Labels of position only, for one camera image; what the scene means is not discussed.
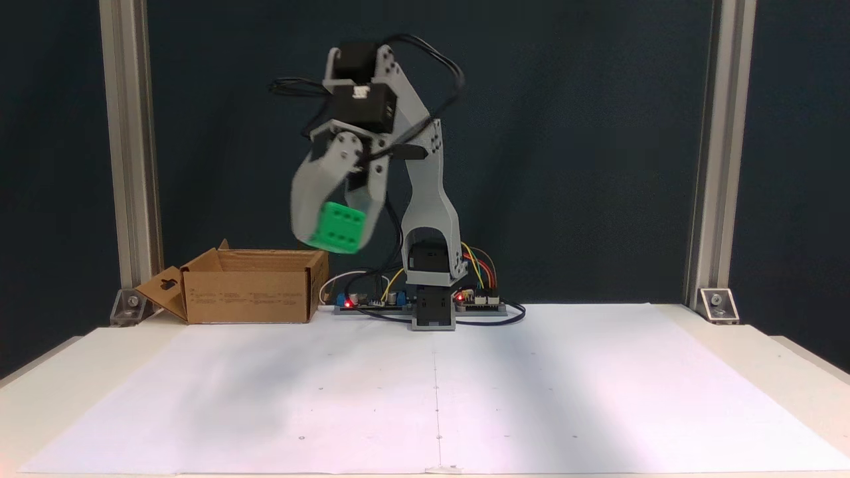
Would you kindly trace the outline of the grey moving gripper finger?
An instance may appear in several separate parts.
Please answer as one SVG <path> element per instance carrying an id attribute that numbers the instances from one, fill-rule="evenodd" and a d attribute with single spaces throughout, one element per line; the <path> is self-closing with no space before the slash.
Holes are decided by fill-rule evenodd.
<path id="1" fill-rule="evenodd" d="M 321 159 L 311 161 L 311 150 L 292 181 L 291 225 L 298 241 L 313 248 L 359 248 L 361 241 L 343 239 L 343 204 L 329 197 L 343 184 L 343 144 L 359 143 L 342 133 Z"/>

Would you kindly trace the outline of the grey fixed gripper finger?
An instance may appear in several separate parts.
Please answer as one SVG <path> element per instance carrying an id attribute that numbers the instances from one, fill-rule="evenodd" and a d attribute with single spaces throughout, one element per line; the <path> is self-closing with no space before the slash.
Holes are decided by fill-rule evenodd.
<path id="1" fill-rule="evenodd" d="M 385 204 L 388 159 L 366 156 L 363 143 L 343 144 L 344 241 L 370 241 Z"/>

